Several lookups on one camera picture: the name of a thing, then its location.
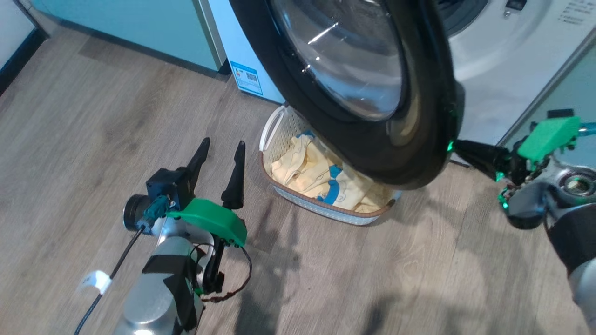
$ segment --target green light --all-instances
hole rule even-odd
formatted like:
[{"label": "green light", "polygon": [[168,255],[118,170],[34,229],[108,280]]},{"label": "green light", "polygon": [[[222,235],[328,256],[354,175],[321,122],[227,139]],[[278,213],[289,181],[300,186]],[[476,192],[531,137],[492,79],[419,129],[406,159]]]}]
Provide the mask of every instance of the green light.
[{"label": "green light", "polygon": [[502,173],[502,172],[498,172],[498,171],[497,171],[497,173],[496,173],[496,177],[495,177],[495,181],[496,181],[496,182],[499,182],[499,180],[503,179],[503,177],[504,177],[504,176],[505,176],[505,174],[504,174],[504,173]]}]

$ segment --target white washing machine front panel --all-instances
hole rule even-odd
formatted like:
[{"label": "white washing machine front panel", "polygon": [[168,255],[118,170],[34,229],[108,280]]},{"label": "white washing machine front panel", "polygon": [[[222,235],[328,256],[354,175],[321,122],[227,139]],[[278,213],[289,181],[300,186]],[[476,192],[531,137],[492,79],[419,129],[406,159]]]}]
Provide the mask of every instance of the white washing machine front panel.
[{"label": "white washing machine front panel", "polygon": [[449,38],[466,93],[460,139],[496,144],[596,24],[596,0],[528,0],[521,11],[505,3],[490,0]]}]

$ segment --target white wall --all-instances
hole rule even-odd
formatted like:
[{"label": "white wall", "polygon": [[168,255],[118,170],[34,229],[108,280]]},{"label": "white wall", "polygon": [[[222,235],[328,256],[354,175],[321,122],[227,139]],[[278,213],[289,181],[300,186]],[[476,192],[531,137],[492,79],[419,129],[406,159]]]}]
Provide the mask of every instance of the white wall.
[{"label": "white wall", "polygon": [[[573,108],[583,122],[596,122],[596,41],[592,40],[588,52],[569,71],[543,102],[532,111],[519,130],[506,142],[513,144],[529,133],[530,122],[544,120],[547,111]],[[563,161],[596,168],[596,135],[578,139],[577,148],[557,155]]]},{"label": "white wall", "polygon": [[12,0],[0,0],[0,69],[33,28],[33,23]]}]

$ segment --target wooden floor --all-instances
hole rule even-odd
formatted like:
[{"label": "wooden floor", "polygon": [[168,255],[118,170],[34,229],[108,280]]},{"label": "wooden floor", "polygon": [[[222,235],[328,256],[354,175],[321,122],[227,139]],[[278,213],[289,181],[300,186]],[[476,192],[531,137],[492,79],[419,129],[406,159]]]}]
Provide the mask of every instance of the wooden floor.
[{"label": "wooden floor", "polygon": [[[256,154],[275,107],[233,79],[61,28],[0,98],[0,333],[72,333],[97,293],[79,281],[111,271],[131,237],[125,201],[205,136],[197,195],[217,201],[247,143],[239,214],[254,273],[207,306],[197,334],[587,333],[545,233],[509,226],[477,172],[448,166],[371,227],[276,196]],[[111,334],[155,244],[141,237],[82,334]],[[247,274],[237,250],[222,267],[227,289]]]}]

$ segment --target teal cabinet panel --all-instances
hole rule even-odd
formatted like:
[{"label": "teal cabinet panel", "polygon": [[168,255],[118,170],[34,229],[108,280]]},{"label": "teal cabinet panel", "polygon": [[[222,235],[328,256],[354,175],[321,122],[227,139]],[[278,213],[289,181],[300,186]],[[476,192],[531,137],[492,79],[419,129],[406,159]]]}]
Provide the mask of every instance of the teal cabinet panel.
[{"label": "teal cabinet panel", "polygon": [[33,0],[35,8],[182,60],[219,70],[198,0]]}]

